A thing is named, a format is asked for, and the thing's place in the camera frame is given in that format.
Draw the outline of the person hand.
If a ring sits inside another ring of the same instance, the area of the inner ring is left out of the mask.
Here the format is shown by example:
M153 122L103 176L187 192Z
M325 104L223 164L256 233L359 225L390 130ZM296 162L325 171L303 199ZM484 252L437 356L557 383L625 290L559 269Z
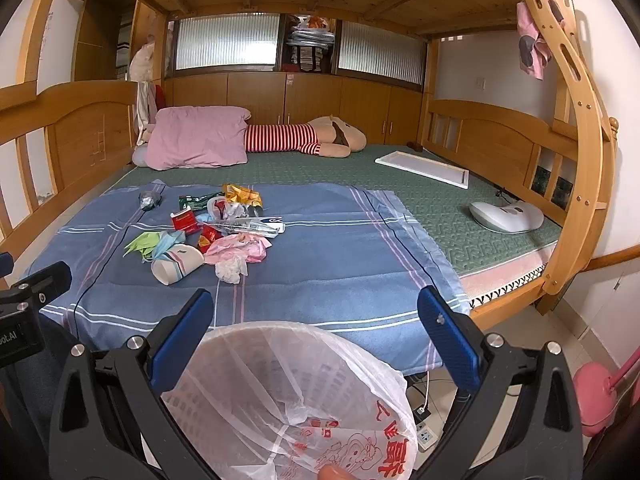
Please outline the person hand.
M348 471L332 464L324 465L317 476L318 480L354 480L355 477Z

